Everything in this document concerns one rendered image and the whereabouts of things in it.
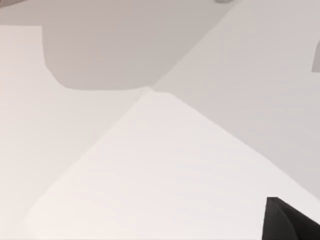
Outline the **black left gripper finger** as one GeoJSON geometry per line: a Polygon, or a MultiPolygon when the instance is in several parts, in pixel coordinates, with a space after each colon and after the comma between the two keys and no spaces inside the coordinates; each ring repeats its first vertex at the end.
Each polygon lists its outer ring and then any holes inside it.
{"type": "Polygon", "coordinates": [[[268,197],[261,240],[320,240],[320,224],[282,199],[268,197]]]}

